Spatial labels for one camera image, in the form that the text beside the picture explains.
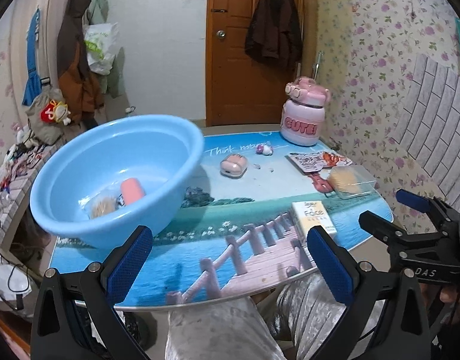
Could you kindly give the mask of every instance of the grey velvet pants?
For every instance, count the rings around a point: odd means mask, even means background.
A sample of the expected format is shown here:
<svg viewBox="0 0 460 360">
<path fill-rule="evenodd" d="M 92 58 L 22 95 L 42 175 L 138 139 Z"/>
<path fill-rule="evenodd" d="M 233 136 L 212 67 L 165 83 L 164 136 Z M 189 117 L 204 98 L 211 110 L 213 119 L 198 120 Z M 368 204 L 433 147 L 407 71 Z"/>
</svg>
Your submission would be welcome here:
<svg viewBox="0 0 460 360">
<path fill-rule="evenodd" d="M 363 334 L 379 318 L 375 304 Z M 185 307 L 168 316 L 167 360 L 284 360 L 276 340 L 291 340 L 298 360 L 308 360 L 342 316 L 319 272 L 285 286 L 262 318 L 250 298 Z M 356 345 L 349 359 L 360 355 L 371 336 Z"/>
</svg>

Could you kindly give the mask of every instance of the metal screw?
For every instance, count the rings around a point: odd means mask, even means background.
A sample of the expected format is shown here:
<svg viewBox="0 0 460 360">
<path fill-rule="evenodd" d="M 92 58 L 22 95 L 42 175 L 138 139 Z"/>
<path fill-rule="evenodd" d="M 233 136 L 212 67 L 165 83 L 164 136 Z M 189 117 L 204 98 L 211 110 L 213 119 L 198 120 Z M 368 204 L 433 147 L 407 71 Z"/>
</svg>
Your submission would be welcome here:
<svg viewBox="0 0 460 360">
<path fill-rule="evenodd" d="M 405 276 L 408 276 L 409 278 L 414 277 L 414 272 L 413 272 L 413 270 L 410 269 L 410 268 L 405 268 L 405 269 L 403 270 L 403 273 L 405 274 Z"/>
<path fill-rule="evenodd" d="M 91 262 L 90 265 L 88 266 L 88 270 L 90 272 L 96 272 L 100 269 L 101 265 L 99 262 Z"/>
<path fill-rule="evenodd" d="M 373 266 L 368 261 L 361 261 L 360 268 L 362 271 L 369 272 L 373 269 Z"/>
<path fill-rule="evenodd" d="M 51 278 L 55 274 L 56 270 L 55 268 L 49 268 L 45 271 L 45 277 L 46 278 Z"/>
</svg>

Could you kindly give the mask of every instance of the door panel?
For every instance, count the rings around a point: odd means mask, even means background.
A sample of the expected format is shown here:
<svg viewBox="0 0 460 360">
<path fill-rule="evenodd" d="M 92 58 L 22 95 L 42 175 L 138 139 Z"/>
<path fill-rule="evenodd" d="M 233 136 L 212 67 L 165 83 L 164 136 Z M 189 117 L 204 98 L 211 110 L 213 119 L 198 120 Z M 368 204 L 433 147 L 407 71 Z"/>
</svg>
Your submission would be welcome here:
<svg viewBox="0 0 460 360">
<path fill-rule="evenodd" d="M 268 67 L 245 54 L 245 37 L 258 0 L 209 0 L 211 82 L 208 125 L 279 123 L 285 84 L 293 72 Z M 224 37 L 217 32 L 224 31 Z"/>
</svg>

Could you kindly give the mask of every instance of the blue gripper pad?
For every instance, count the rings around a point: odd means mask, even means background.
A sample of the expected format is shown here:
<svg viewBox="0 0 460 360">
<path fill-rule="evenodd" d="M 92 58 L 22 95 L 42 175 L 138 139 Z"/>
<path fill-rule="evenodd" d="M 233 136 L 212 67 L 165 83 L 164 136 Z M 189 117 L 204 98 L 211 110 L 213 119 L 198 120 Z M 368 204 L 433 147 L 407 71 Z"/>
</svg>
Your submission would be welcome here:
<svg viewBox="0 0 460 360">
<path fill-rule="evenodd" d="M 105 259 L 100 277 L 109 304 L 121 303 L 130 291 L 153 246 L 152 231 L 138 226 L 125 244 Z"/>
<path fill-rule="evenodd" d="M 415 195 L 406 190 L 396 191 L 397 202 L 404 204 L 407 207 L 413 208 L 416 211 L 426 214 L 430 211 L 430 203 L 423 196 Z"/>
<path fill-rule="evenodd" d="M 318 232 L 317 227 L 313 227 L 308 232 L 307 247 L 335 300 L 349 306 L 353 302 L 357 283 L 354 283 L 348 271 Z"/>
</svg>

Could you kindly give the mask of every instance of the brown jacket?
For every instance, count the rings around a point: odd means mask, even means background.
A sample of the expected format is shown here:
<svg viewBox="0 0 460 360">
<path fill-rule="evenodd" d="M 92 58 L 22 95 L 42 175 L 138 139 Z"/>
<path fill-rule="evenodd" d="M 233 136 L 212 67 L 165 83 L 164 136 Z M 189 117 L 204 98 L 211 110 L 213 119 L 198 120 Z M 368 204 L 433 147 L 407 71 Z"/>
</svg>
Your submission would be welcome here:
<svg viewBox="0 0 460 360">
<path fill-rule="evenodd" d="M 99 82 L 90 71 L 84 43 L 82 16 L 90 0 L 68 0 L 57 38 L 58 84 L 73 122 L 92 119 L 103 106 Z"/>
<path fill-rule="evenodd" d="M 259 0 L 245 39 L 245 53 L 257 62 L 292 70 L 301 60 L 298 10 L 294 0 Z"/>
</svg>

